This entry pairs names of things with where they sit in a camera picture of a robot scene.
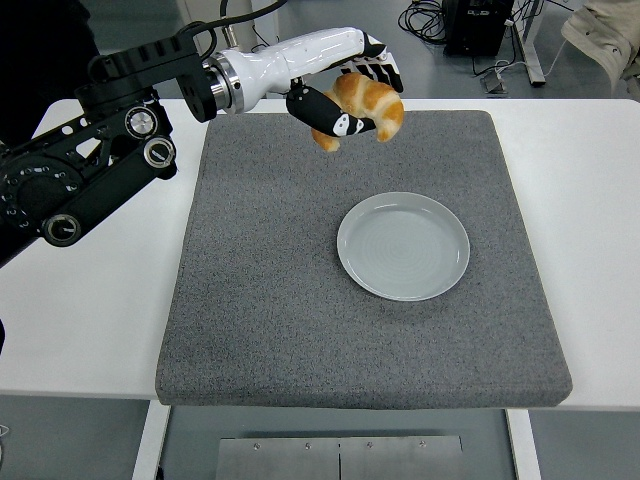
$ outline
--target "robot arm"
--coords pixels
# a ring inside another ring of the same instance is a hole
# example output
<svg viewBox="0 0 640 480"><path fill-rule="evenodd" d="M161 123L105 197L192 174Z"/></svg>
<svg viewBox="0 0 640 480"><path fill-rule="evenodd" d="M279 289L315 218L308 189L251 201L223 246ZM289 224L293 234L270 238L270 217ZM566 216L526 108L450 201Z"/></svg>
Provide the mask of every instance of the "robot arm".
<svg viewBox="0 0 640 480"><path fill-rule="evenodd" d="M355 28L294 38L256 54L223 50L201 58L193 30L96 57L92 83L76 91L84 114L0 154L0 267L38 237L68 246L155 178L177 171L171 124L153 85L177 79L200 122L218 110L251 110L267 92L286 95L289 112L328 135L374 128L351 116L303 77L351 62L402 91L386 47ZM89 152L82 146L94 144Z"/></svg>

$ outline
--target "white plate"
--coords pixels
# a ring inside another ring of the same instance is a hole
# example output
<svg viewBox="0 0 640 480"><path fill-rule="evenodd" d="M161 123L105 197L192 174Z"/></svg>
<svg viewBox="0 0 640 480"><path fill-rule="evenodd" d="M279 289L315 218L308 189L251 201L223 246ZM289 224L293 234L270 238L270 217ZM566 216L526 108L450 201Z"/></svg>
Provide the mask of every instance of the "white plate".
<svg viewBox="0 0 640 480"><path fill-rule="evenodd" d="M392 300L417 301L453 287L469 264L469 238L444 205L389 192L353 207L338 230L338 256L360 286Z"/></svg>

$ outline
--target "croissant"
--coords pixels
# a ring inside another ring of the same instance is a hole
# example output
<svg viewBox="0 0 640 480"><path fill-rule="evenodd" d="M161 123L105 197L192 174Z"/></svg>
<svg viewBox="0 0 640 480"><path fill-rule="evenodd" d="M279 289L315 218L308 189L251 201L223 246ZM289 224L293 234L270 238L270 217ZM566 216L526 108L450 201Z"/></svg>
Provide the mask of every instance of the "croissant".
<svg viewBox="0 0 640 480"><path fill-rule="evenodd" d="M336 79L331 90L324 94L354 117L373 120L378 141L391 140L398 133L404 119L404 106L398 93L389 85L376 82L361 73L347 73ZM311 130L313 139L324 150L335 152L340 139Z"/></svg>

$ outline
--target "floor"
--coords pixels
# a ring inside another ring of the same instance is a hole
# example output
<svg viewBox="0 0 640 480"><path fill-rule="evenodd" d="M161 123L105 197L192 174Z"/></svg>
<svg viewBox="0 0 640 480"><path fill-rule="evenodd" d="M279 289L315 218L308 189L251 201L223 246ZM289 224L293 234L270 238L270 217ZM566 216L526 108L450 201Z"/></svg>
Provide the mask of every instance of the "floor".
<svg viewBox="0 0 640 480"><path fill-rule="evenodd" d="M103 53L169 36L181 25L172 0L101 2L83 0ZM565 6L576 8L578 0ZM611 93L603 70L570 44L560 27L570 12L547 5L536 49L543 70L557 62L543 87L531 87L523 65L504 70L507 93L487 94L468 57L447 57L402 32L396 19L409 0L370 0L363 12L355 0L290 0L278 12L280 35L290 38L321 28L357 25L389 45L406 91L404 98L629 98L624 83ZM496 58L477 59L477 68L511 59L505 38ZM335 78L325 72L312 80L326 88ZM165 98L179 96L175 83L158 87ZM147 402L0 397L2 437L0 480L130 478ZM535 411L532 427L544 480L640 479L640 414ZM329 432L366 435L453 433L469 448L467 461L477 470L469 478L513 479L506 425L500 411L322 412L278 409L177 408L162 458L165 478L214 478L217 445L225 436L274 436Z"/></svg>

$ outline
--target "gray felt mat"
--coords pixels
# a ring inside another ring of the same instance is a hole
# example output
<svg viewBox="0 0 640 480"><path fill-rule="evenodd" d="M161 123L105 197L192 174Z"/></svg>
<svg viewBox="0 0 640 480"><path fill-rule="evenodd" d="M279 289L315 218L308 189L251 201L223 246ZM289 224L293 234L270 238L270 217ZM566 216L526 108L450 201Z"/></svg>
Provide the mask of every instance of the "gray felt mat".
<svg viewBox="0 0 640 480"><path fill-rule="evenodd" d="M431 197L467 229L445 294L394 302L340 264L341 220L372 195ZM336 154L287 115L211 122L156 390L174 405L552 406L571 377L491 117L410 112Z"/></svg>

